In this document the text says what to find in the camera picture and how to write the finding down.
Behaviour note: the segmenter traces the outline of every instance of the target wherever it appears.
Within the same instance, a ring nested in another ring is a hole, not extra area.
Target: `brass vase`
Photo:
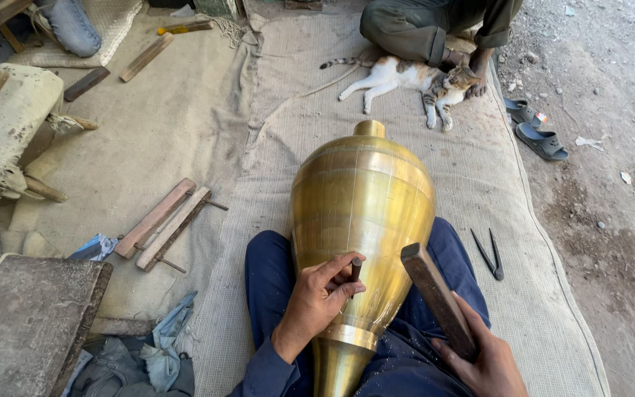
[[[291,191],[291,239],[296,271],[348,251],[366,257],[366,292],[348,300],[313,338],[315,397],[351,396],[377,341],[411,285],[401,248],[426,244],[435,219],[428,170],[385,127],[360,122],[354,135],[313,152]]]

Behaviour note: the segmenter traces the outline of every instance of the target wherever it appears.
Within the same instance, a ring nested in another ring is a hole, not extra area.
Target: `cat tail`
[[[320,65],[320,68],[326,69],[331,67],[332,65],[337,65],[337,64],[342,64],[342,65],[357,64],[361,67],[370,68],[370,67],[373,67],[375,63],[376,63],[375,61],[365,61],[364,59],[359,59],[359,58],[339,58],[339,59],[332,59],[331,61],[327,61],[323,63],[322,65]]]

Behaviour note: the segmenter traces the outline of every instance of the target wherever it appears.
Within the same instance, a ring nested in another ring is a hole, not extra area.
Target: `sandal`
[[[510,100],[504,98],[506,113],[511,114],[511,119],[516,123],[528,123],[534,128],[541,126],[542,121],[537,117],[538,111],[524,100]]]
[[[551,161],[566,160],[569,153],[560,145],[555,132],[536,131],[528,123],[520,123],[516,126],[516,135],[533,149],[535,154]]]

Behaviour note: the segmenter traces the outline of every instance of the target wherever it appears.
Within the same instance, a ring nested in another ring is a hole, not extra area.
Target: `rolled trouser cuff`
[[[497,48],[503,47],[509,42],[509,36],[511,34],[511,28],[506,31],[492,33],[491,35],[482,36],[477,32],[474,36],[474,44],[477,44],[477,48]]]
[[[437,29],[435,38],[433,38],[433,48],[430,49],[430,58],[428,59],[428,66],[431,68],[435,68],[442,63],[442,53],[445,52],[445,35],[445,29]]]

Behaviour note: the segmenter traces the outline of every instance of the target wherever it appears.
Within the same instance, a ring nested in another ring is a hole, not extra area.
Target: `pebble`
[[[528,59],[532,64],[537,64],[541,58],[538,55],[535,55],[532,51],[528,51],[525,53],[525,58]]]

